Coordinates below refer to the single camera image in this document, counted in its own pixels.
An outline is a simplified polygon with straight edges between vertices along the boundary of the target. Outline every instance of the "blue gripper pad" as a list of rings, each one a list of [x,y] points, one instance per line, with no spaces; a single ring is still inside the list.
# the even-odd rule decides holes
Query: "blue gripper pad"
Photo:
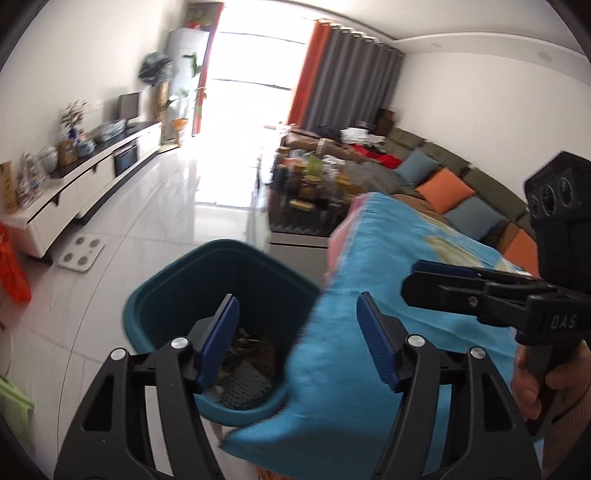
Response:
[[[379,313],[360,295],[357,298],[357,321],[374,360],[379,377],[391,390],[395,391],[400,378],[395,370],[396,351],[388,340],[379,320]]]
[[[216,381],[217,372],[222,366],[228,347],[230,347],[239,319],[240,304],[238,299],[228,294],[213,317],[197,322],[196,326],[200,322],[206,322],[204,330],[197,335],[195,335],[195,328],[191,330],[189,338],[192,337],[191,341],[193,341],[195,350],[200,354],[201,359],[199,374],[195,382],[202,391]]]

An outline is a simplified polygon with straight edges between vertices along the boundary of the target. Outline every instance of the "gray curtain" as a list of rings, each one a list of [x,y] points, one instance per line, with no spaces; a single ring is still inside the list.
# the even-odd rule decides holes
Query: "gray curtain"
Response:
[[[318,132],[373,124],[392,99],[403,59],[396,48],[333,26],[301,127]]]

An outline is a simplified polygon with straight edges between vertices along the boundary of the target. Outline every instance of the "sleeve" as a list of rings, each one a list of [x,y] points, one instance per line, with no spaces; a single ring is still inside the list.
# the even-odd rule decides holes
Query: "sleeve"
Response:
[[[591,421],[591,388],[578,405],[554,423],[544,438],[542,477],[547,478],[567,457]]]

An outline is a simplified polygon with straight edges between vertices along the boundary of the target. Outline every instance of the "tv stand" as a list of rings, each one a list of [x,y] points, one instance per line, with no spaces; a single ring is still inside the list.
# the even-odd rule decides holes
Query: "tv stand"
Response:
[[[87,222],[113,193],[158,154],[161,126],[161,122],[136,124],[135,131],[127,130],[99,144],[91,156],[58,167],[51,174],[50,186],[37,200],[24,210],[2,216],[14,247],[51,264],[47,251],[63,229],[73,219]],[[113,153],[135,140],[138,161],[116,177]]]

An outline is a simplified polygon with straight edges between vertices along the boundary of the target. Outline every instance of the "vase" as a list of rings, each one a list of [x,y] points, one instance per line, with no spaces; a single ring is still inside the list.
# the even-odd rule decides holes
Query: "vase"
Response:
[[[74,145],[76,145],[78,143],[78,130],[76,130],[76,127],[70,128],[70,132],[68,133],[68,138],[70,140],[72,140]]]
[[[174,128],[174,132],[176,134],[175,135],[176,136],[176,143],[179,147],[181,147],[183,145],[184,131],[185,131],[185,127],[187,126],[188,122],[189,122],[188,118],[177,118],[177,119],[172,120],[170,122],[170,124]]]
[[[55,147],[45,147],[37,154],[41,165],[47,173],[53,172],[57,167],[57,149]]]

